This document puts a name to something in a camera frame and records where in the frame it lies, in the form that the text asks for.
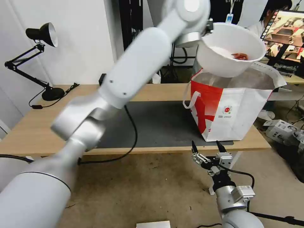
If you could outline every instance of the white bowl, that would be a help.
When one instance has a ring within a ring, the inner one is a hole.
[[[200,66],[214,75],[233,78],[243,73],[266,53],[264,42],[243,27],[214,23],[213,33],[202,38],[196,53]],[[231,54],[244,53],[248,60],[234,59]]]

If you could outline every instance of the lamp base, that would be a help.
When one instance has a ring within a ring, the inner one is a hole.
[[[65,92],[61,88],[46,88],[46,91],[42,93],[42,99],[45,101],[58,100],[64,96]]]

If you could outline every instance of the black desk lamp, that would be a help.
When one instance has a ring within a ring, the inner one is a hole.
[[[57,39],[56,31],[55,31],[53,24],[46,23],[43,26],[41,26],[40,29],[28,28],[28,29],[26,29],[25,33],[26,33],[27,37],[34,40],[35,43],[37,43],[37,45],[35,45],[30,50],[24,52],[20,56],[17,56],[16,58],[14,58],[12,60],[7,61],[5,63],[5,67],[12,71],[15,71],[16,73],[26,77],[27,79],[37,83],[38,85],[41,85],[42,87],[44,87],[45,91],[42,93],[42,99],[44,99],[46,101],[53,101],[53,100],[58,100],[58,99],[62,98],[65,94],[63,89],[53,88],[49,85],[49,83],[44,82],[40,79],[34,78],[34,77],[28,75],[27,73],[18,69],[18,66],[20,66],[21,64],[29,61],[30,59],[32,59],[35,56],[44,52],[45,45],[42,44],[41,41],[44,41],[48,45],[53,46],[53,47],[58,46],[58,39]],[[31,51],[33,51],[35,49],[38,49],[39,52],[35,53],[34,55],[32,55],[30,57],[20,59],[22,56],[26,55],[27,53],[30,53]]]

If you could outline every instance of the concrete floor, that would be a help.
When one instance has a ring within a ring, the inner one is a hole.
[[[277,102],[277,116],[291,105]],[[295,111],[290,113],[292,121],[298,117]],[[256,179],[252,211],[304,220],[304,184],[274,150],[244,152],[234,169]],[[247,176],[232,174],[232,179],[237,185],[251,184]],[[208,193],[210,184],[211,178],[192,161],[191,153],[129,155],[108,164],[83,165],[68,203],[75,205],[65,209],[59,227],[134,228],[136,223],[170,220],[172,228],[196,228],[218,223],[216,196]],[[265,227],[296,227],[261,221]]]

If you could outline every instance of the red and white bag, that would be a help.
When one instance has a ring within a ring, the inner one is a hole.
[[[191,84],[191,100],[185,98]],[[222,78],[197,72],[187,85],[183,104],[207,142],[242,140],[275,88],[286,85],[280,73],[255,62],[241,75]]]

